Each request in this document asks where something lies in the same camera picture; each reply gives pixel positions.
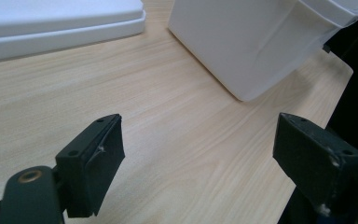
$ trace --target light wood grain surface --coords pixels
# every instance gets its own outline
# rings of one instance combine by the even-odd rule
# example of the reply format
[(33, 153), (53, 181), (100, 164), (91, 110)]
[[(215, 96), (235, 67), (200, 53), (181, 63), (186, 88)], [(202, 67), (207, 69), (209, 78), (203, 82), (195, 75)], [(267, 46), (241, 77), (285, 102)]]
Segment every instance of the light wood grain surface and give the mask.
[(67, 223), (276, 223), (294, 184), (272, 147), (280, 112), (324, 127), (351, 69), (319, 51), (253, 100), (236, 100), (144, 0), (145, 32), (0, 62), (0, 199), (22, 169), (119, 113), (126, 159), (97, 217)]

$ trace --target white plastic container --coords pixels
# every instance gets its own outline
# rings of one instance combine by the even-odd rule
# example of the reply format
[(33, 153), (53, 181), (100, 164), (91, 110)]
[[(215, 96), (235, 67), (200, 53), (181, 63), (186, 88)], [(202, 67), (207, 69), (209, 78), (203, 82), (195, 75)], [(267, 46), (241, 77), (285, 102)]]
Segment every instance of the white plastic container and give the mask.
[(0, 60), (141, 33), (140, 0), (0, 0)]
[(175, 0), (169, 29), (250, 101), (357, 20), (358, 0)]

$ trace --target white box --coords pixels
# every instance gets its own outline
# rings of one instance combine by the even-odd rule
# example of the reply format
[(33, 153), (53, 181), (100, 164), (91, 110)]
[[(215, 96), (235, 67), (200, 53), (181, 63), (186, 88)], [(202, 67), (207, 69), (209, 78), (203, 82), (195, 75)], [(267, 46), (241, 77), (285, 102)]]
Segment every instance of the white box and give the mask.
[(169, 29), (250, 101), (357, 20), (358, 0), (176, 0)]

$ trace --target black bracket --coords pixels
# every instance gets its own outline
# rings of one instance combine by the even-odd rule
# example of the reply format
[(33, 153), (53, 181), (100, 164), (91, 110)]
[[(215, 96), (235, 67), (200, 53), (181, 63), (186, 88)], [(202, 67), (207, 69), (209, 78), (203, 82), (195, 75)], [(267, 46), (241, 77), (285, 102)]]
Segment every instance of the black bracket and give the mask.
[(273, 158), (296, 184), (280, 224), (358, 223), (358, 149), (307, 119), (281, 113)]
[(64, 223), (98, 215), (123, 161), (121, 116), (95, 120), (57, 156), (51, 169), (36, 166), (13, 175), (0, 202), (0, 224)]

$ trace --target round hole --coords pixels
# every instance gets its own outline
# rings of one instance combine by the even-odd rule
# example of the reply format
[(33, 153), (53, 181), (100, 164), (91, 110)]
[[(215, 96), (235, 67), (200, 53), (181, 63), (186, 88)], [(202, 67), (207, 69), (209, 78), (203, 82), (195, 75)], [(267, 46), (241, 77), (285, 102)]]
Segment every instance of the round hole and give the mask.
[(18, 181), (25, 184), (36, 180), (40, 176), (42, 176), (42, 172), (40, 170), (27, 171), (19, 177)]
[(69, 155), (69, 156), (75, 156), (75, 155), (77, 155), (77, 153), (79, 153), (79, 152), (76, 151), (76, 150), (73, 150), (73, 151), (70, 151), (70, 152), (68, 153), (68, 155)]
[(342, 153), (344, 153), (345, 155), (348, 155), (348, 156), (353, 155), (353, 152), (351, 152), (349, 150), (343, 150)]

